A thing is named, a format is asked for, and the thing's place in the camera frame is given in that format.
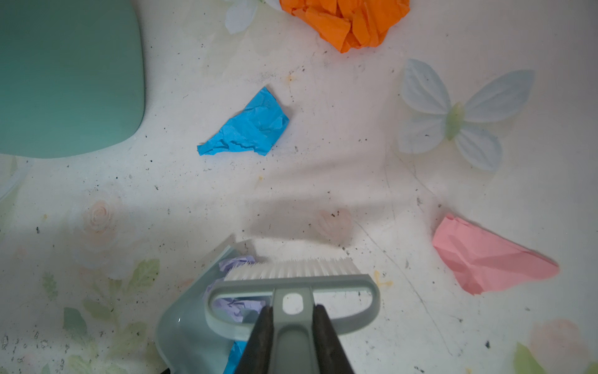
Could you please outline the grey-green hand brush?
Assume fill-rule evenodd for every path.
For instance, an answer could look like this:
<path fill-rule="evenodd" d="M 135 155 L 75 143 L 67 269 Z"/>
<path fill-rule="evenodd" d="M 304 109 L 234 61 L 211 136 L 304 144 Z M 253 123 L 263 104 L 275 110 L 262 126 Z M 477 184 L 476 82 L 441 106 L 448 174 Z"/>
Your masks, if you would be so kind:
<path fill-rule="evenodd" d="M 244 264 L 232 269 L 211 290 L 204 304 L 206 322 L 221 337 L 248 343 L 257 320 L 236 323 L 225 319 L 213 303 L 223 298 L 268 297 L 274 324 L 268 373 L 320 373 L 312 333 L 313 309 L 321 305 L 316 303 L 315 295 L 352 291 L 367 292 L 372 301 L 359 313 L 330 318 L 338 338 L 367 327 L 381 307 L 378 285 L 352 260 Z"/>

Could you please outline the large orange crumpled paper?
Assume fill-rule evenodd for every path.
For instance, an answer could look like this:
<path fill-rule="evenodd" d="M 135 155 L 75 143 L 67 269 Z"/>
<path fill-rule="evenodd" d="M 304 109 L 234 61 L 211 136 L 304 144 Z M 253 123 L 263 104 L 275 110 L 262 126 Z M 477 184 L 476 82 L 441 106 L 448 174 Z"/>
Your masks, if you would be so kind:
<path fill-rule="evenodd" d="M 409 0 L 283 0 L 280 5 L 341 53 L 378 47 L 410 11 Z"/>

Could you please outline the small blue paper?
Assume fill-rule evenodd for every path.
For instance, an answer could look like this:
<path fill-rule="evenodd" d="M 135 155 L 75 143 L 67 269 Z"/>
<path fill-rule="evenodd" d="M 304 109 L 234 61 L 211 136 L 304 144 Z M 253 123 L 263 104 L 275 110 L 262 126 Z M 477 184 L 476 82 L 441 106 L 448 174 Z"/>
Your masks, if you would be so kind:
<path fill-rule="evenodd" d="M 223 374 L 235 374 L 246 346 L 246 341 L 235 341 L 233 343 Z"/>

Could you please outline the pink crumpled paper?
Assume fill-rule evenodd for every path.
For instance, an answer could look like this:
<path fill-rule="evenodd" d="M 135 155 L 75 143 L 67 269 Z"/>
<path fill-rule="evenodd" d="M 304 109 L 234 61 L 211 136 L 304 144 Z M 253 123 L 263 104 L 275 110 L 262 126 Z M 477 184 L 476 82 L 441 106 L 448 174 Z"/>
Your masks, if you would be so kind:
<path fill-rule="evenodd" d="M 553 260 L 453 215 L 443 218 L 432 245 L 471 295 L 506 291 L 560 273 Z"/>

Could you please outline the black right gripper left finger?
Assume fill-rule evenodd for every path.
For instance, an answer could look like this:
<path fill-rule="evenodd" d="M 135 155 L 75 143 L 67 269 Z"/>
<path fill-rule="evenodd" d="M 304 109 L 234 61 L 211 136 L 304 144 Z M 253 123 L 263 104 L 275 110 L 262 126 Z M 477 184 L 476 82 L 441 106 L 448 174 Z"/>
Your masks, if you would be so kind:
<path fill-rule="evenodd" d="M 260 312 L 235 374 L 267 374 L 273 338 L 273 308 L 266 306 Z"/>

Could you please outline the purple paper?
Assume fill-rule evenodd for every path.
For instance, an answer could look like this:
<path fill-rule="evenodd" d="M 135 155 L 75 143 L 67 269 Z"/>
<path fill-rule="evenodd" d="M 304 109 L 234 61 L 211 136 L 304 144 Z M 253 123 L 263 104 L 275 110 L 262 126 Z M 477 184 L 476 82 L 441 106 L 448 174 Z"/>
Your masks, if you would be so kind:
<path fill-rule="evenodd" d="M 222 260 L 218 263 L 222 277 L 213 281 L 207 288 L 203 300 L 207 300 L 213 287 L 222 282 L 224 277 L 235 267 L 244 264 L 256 263 L 253 256 L 240 256 Z M 243 323 L 252 312 L 260 313 L 262 308 L 268 305 L 268 299 L 263 297 L 242 297 L 217 299 L 213 308 L 225 312 L 236 323 Z"/>

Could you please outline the grey-green plastic dustpan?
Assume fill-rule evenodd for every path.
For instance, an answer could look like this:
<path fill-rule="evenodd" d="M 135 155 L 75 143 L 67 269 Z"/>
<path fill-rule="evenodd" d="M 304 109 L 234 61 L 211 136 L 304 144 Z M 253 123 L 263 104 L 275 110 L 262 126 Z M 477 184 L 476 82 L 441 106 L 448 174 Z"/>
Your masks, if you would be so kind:
<path fill-rule="evenodd" d="M 167 366 L 166 373 L 223 373 L 233 341 L 214 333 L 207 325 L 206 290 L 224 277 L 221 263 L 254 256 L 227 246 L 210 254 L 199 277 L 169 306 L 156 329 L 156 348 Z"/>

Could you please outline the blue crumpled paper middle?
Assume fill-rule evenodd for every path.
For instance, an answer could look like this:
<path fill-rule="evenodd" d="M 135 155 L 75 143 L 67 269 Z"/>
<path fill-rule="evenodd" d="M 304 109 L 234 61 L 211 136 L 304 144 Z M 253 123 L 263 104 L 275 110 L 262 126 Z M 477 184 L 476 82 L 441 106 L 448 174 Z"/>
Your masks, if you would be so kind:
<path fill-rule="evenodd" d="M 219 132 L 197 146 L 197 151 L 202 156 L 247 151 L 266 156 L 283 135 L 289 122 L 277 99 L 267 87 L 263 87 Z"/>

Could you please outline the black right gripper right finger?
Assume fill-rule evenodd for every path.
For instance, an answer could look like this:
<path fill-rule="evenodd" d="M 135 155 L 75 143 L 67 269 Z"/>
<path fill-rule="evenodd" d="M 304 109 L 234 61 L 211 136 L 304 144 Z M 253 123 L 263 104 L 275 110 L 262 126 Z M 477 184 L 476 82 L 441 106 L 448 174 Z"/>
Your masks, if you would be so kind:
<path fill-rule="evenodd" d="M 323 305 L 316 305 L 313 309 L 312 333 L 321 374 L 354 374 Z"/>

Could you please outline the green plastic trash bin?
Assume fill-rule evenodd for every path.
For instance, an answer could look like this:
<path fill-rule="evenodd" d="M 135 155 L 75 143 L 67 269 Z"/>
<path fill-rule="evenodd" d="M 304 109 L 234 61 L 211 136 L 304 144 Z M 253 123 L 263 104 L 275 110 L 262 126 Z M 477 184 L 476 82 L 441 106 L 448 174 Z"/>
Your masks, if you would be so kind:
<path fill-rule="evenodd" d="M 69 157 L 143 120 L 140 25 L 129 1 L 1 4 L 1 152 Z"/>

